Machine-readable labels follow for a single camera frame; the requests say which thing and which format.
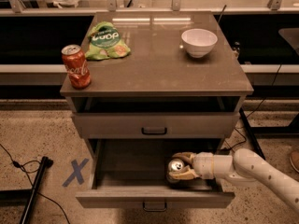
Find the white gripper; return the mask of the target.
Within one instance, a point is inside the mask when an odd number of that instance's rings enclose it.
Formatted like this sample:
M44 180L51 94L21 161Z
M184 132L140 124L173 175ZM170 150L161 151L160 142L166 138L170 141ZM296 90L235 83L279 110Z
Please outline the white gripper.
M193 167L187 165L180 170L171 170L169 175L175 180L193 180L198 177L202 179L225 178L234 170L233 157L230 155L179 152L174 154L173 158L180 159Z

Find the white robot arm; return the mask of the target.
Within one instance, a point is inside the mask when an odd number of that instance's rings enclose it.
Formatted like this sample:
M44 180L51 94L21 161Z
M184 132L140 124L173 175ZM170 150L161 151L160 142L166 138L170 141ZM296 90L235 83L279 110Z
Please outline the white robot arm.
M299 182L246 148L240 148L233 155L176 153L168 163L167 176L171 181L218 178L235 185L259 181L299 212Z

